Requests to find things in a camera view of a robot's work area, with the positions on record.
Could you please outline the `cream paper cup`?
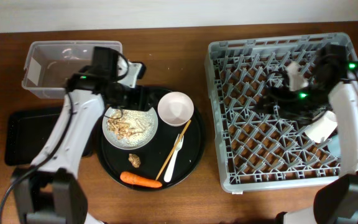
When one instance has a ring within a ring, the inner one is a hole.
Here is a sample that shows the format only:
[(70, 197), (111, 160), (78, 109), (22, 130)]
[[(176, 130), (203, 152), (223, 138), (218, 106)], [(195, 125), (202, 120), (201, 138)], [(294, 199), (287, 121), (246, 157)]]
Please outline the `cream paper cup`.
[(336, 128), (336, 115), (332, 111), (327, 111), (321, 118), (305, 129), (305, 134), (314, 142), (321, 143), (327, 140)]

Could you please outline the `pink bowl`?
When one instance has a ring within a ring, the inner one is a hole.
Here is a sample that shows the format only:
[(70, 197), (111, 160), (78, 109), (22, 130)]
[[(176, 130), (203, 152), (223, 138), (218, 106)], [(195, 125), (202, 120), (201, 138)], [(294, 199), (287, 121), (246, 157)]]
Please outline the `pink bowl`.
[(193, 116), (195, 107), (191, 98), (179, 91), (165, 94), (157, 105), (160, 119), (170, 126), (181, 126)]

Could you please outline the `light blue plastic cup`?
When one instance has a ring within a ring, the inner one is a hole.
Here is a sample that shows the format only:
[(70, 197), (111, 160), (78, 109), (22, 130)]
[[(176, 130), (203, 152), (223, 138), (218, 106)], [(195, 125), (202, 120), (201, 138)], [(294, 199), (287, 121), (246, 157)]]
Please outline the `light blue plastic cup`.
[(341, 147), (339, 142), (339, 136), (335, 135), (331, 138), (330, 142), (327, 145), (329, 152), (335, 156), (340, 158), (341, 157)]

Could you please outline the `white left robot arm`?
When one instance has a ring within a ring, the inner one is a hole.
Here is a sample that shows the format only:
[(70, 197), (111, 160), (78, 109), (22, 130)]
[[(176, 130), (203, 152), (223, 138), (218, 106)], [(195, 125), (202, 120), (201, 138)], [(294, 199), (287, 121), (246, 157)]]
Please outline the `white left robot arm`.
[(146, 71), (117, 50), (95, 47), (91, 63), (65, 86), (63, 108), (45, 146), (28, 168), (16, 168), (13, 193), (21, 223), (98, 223), (78, 183), (78, 169), (95, 124), (106, 107), (148, 111), (149, 91), (138, 86)]

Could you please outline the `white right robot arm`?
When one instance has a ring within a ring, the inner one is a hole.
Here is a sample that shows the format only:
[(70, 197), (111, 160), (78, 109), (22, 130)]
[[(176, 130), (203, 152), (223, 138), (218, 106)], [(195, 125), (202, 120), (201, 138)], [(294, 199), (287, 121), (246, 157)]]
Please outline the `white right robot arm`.
[(308, 85), (297, 88), (295, 76), (283, 75), (284, 86), (268, 87), (254, 111), (278, 112), (281, 118), (302, 125), (313, 124), (332, 111), (341, 171), (337, 180), (317, 192), (312, 207), (281, 212), (275, 223), (358, 223), (358, 61), (348, 59), (345, 46), (327, 44), (318, 52)]

